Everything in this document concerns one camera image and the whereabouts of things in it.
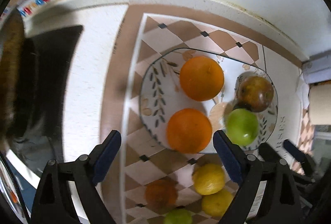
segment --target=screw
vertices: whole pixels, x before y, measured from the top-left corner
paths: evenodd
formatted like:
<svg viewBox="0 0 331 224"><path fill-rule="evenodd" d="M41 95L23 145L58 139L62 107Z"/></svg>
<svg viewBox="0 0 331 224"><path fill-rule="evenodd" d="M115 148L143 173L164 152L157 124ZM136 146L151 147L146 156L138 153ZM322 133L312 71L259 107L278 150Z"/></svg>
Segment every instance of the screw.
<svg viewBox="0 0 331 224"><path fill-rule="evenodd" d="M254 160L256 160L256 157L255 157L253 154L248 154L248 155L247 155L247 159L248 159L249 161L254 161Z"/></svg>
<svg viewBox="0 0 331 224"><path fill-rule="evenodd" d="M279 163L280 163L281 165L286 165L286 164L287 164L287 161L284 160L284 159L280 159L280 160L279 160Z"/></svg>
<svg viewBox="0 0 331 224"><path fill-rule="evenodd" d="M47 164L48 165L50 165L50 166L52 166L52 165L54 165L55 164L55 160L54 159L50 159L48 162L47 162Z"/></svg>
<svg viewBox="0 0 331 224"><path fill-rule="evenodd" d="M83 154L83 155L80 155L79 160L80 160L80 161L86 161L87 158L88 158L88 155Z"/></svg>

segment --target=decorative plate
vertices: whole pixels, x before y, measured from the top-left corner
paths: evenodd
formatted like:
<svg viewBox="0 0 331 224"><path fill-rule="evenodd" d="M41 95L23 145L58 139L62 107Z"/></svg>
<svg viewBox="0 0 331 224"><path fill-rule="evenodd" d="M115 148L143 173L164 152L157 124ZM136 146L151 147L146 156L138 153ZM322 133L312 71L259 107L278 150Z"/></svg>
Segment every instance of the decorative plate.
<svg viewBox="0 0 331 224"><path fill-rule="evenodd" d="M180 87L179 74L182 66L190 58L205 56L215 60L224 71L224 86L212 100L197 102L187 97ZM153 62L143 78L139 97L141 120L150 135L162 146L170 146L166 138L166 128L170 117L184 108L195 108L208 116L213 133L223 129L224 118L234 106L240 82L248 76L261 76L271 82L274 89L272 104L263 112L256 113L259 120L259 135L243 150L255 150L266 142L272 134L278 113L278 97L270 77L258 67L223 57L218 54L190 48L175 49ZM216 153L212 139L201 153Z"/></svg>

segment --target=paper towel roll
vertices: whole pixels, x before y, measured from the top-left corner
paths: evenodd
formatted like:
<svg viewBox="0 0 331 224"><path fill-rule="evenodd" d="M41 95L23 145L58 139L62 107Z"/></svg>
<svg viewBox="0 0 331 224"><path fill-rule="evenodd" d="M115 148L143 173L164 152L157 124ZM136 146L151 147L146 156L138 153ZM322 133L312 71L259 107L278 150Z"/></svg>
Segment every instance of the paper towel roll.
<svg viewBox="0 0 331 224"><path fill-rule="evenodd" d="M331 125L331 85L313 86L309 92L309 116L313 125Z"/></svg>

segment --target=brown apple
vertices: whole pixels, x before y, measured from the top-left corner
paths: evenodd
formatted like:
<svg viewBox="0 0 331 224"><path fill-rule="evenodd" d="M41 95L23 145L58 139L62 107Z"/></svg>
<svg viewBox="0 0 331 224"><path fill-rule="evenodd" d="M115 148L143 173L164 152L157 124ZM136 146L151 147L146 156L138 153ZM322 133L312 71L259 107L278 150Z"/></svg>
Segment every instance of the brown apple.
<svg viewBox="0 0 331 224"><path fill-rule="evenodd" d="M239 85L238 104L252 112L262 112L271 104L273 95L273 87L267 79L247 77Z"/></svg>

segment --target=apple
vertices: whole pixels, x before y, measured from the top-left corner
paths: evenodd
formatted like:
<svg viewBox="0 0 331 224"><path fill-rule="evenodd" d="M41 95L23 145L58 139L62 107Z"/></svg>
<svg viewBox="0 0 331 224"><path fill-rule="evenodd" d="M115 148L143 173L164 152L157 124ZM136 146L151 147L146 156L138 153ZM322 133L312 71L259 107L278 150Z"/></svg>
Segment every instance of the apple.
<svg viewBox="0 0 331 224"><path fill-rule="evenodd" d="M228 115L225 127L230 141L239 146L251 144L259 132L256 115L243 108L235 109Z"/></svg>
<svg viewBox="0 0 331 224"><path fill-rule="evenodd" d="M238 104L252 112L262 112L271 104L274 90L263 77L251 76L239 85Z"/></svg>

